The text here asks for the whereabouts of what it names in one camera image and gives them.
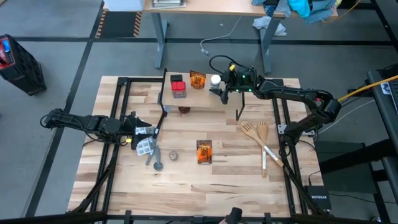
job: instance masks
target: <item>wooden spoon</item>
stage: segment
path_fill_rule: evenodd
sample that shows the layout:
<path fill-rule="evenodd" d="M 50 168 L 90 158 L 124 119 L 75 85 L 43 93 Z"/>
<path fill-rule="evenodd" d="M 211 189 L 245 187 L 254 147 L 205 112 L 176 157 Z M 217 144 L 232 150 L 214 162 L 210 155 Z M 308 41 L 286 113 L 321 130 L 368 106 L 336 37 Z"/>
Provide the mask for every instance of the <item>wooden spoon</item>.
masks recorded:
<path fill-rule="evenodd" d="M 257 133 L 259 134 L 261 141 L 263 141 L 264 144 L 267 144 L 268 125 L 265 121 L 258 122 Z M 261 164 L 261 175 L 262 177 L 267 177 L 267 153 L 263 147 L 261 147 Z"/>
<path fill-rule="evenodd" d="M 263 147 L 268 155 L 271 156 L 271 158 L 278 163 L 279 166 L 283 167 L 284 163 L 278 159 L 278 157 L 275 156 L 275 154 L 261 141 L 259 138 L 259 135 L 257 134 L 256 130 L 254 130 L 253 126 L 249 124 L 247 121 L 242 121 L 240 124 L 240 127 L 242 129 L 242 132 L 250 137 L 252 137 L 254 140 L 257 141 L 258 144 L 260 144 L 261 147 Z"/>

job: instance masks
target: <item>wooden fork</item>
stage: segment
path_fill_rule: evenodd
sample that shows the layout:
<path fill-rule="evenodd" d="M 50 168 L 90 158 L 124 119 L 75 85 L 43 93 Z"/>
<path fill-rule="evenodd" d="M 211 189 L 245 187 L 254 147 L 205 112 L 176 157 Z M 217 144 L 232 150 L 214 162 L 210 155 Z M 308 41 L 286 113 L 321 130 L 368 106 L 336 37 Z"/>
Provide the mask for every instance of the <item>wooden fork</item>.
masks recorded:
<path fill-rule="evenodd" d="M 278 159 L 278 157 L 275 156 L 275 154 L 261 141 L 259 138 L 259 135 L 257 134 L 256 130 L 254 130 L 253 126 L 249 124 L 247 121 L 242 121 L 240 124 L 240 127 L 242 129 L 242 132 L 250 137 L 252 137 L 254 140 L 257 141 L 258 144 L 260 144 L 261 147 L 263 147 L 268 155 L 271 156 L 271 158 L 281 167 L 284 166 L 284 163 Z"/>

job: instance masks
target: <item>red cube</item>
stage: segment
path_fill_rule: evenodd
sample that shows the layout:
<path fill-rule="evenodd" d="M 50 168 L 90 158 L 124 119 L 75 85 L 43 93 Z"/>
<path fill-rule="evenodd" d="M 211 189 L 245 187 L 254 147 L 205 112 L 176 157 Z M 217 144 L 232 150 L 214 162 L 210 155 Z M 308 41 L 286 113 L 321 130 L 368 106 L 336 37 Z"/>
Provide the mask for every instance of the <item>red cube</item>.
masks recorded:
<path fill-rule="evenodd" d="M 187 92 L 185 91 L 185 82 L 172 82 L 172 90 L 174 98 L 187 97 Z"/>

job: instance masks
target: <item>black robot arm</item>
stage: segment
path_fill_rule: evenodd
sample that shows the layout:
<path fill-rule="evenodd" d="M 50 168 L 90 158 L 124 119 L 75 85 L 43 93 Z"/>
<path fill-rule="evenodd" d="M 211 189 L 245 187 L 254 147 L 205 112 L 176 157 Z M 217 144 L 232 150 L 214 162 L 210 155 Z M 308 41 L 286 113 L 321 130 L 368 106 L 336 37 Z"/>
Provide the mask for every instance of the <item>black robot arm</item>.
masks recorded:
<path fill-rule="evenodd" d="M 227 71 L 221 72 L 211 65 L 211 61 L 216 57 L 226 57 L 231 60 Z M 279 98 L 299 101 L 307 105 L 311 111 L 310 115 L 301 121 L 286 124 L 282 140 L 289 146 L 296 145 L 304 131 L 319 129 L 323 124 L 334 122 L 341 108 L 340 103 L 327 91 L 284 86 L 282 80 L 257 76 L 253 67 L 240 65 L 224 55 L 217 55 L 210 59 L 210 67 L 221 74 L 221 81 L 225 83 L 224 90 L 210 89 L 212 93 L 220 96 L 223 104 L 228 103 L 228 93 L 236 91 L 251 92 L 262 100 Z"/>
<path fill-rule="evenodd" d="M 131 149 L 136 149 L 139 141 L 148 138 L 151 134 L 137 134 L 136 128 L 150 127 L 151 124 L 136 118 L 135 112 L 124 116 L 122 121 L 102 115 L 77 116 L 63 112 L 61 109 L 52 110 L 45 115 L 40 124 L 44 128 L 73 128 L 83 131 L 92 140 L 109 144 L 121 144 L 120 138 L 127 136 L 132 138 Z"/>
<path fill-rule="evenodd" d="M 311 114 L 298 122 L 286 124 L 282 140 L 290 146 L 294 146 L 304 131 L 319 129 L 323 124 L 335 121 L 341 109 L 341 104 L 334 99 L 332 94 L 323 90 L 303 90 L 283 86 L 280 80 L 257 77 L 254 83 L 253 94 L 262 100 L 280 98 L 285 100 L 303 102 L 311 111 Z"/>

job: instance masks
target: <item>desk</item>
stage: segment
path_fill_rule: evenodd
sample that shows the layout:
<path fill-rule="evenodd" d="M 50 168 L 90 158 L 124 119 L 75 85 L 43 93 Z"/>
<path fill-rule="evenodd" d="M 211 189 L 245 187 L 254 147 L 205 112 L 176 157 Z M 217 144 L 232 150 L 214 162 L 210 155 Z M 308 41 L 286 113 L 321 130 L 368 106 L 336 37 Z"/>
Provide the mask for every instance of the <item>desk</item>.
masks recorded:
<path fill-rule="evenodd" d="M 117 82 L 118 77 L 102 77 L 93 114 L 110 114 Z M 296 78 L 285 78 L 284 84 L 300 86 Z M 119 101 L 123 99 L 123 88 Z M 126 114 L 136 111 L 140 119 L 155 126 L 162 114 L 157 104 L 161 88 L 159 82 L 132 82 Z M 245 101 L 241 119 L 253 124 L 266 121 L 269 125 L 267 145 L 278 155 L 272 100 L 259 100 L 246 94 Z M 303 103 L 288 101 L 288 106 L 292 121 L 306 117 Z M 283 120 L 282 107 L 279 111 Z M 212 140 L 211 165 L 197 164 L 196 141 L 200 139 Z M 313 143 L 309 137 L 301 139 Z M 131 210 L 134 215 L 147 216 L 224 217 L 232 207 L 239 207 L 244 217 L 264 217 L 264 212 L 270 212 L 272 217 L 290 217 L 282 169 L 268 157 L 268 176 L 261 177 L 260 147 L 240 131 L 234 111 L 192 108 L 188 114 L 180 114 L 172 109 L 164 118 L 157 143 L 164 165 L 160 172 L 154 170 L 153 161 L 150 166 L 145 165 L 146 155 L 137 156 L 130 146 L 119 148 L 109 215 L 124 215 L 126 210 Z M 296 147 L 303 184 L 307 184 L 308 175 L 319 170 L 317 154 L 307 144 L 299 143 Z M 83 148 L 68 209 L 75 208 L 94 186 L 102 150 L 103 144 L 99 142 Z M 171 150 L 177 151 L 177 161 L 169 159 Z M 320 173 L 312 175 L 312 182 L 323 185 Z M 299 212 L 298 193 L 292 188 L 295 209 Z"/>
<path fill-rule="evenodd" d="M 237 15 L 237 16 L 266 16 L 263 6 L 253 6 L 252 0 L 186 0 L 187 6 L 173 9 L 151 9 L 152 0 L 146 0 L 144 12 L 152 13 L 152 20 L 155 27 L 157 38 L 157 53 L 155 58 L 155 68 L 162 65 L 163 50 L 165 45 L 165 37 L 168 22 L 162 20 L 160 13 L 186 13 L 186 14 L 220 14 L 220 15 Z M 333 8 L 333 14 L 330 16 L 338 17 L 336 8 Z M 271 73 L 271 57 L 269 46 L 280 20 L 285 16 L 282 12 L 275 12 L 272 17 L 268 29 L 260 30 L 262 64 L 265 73 Z"/>

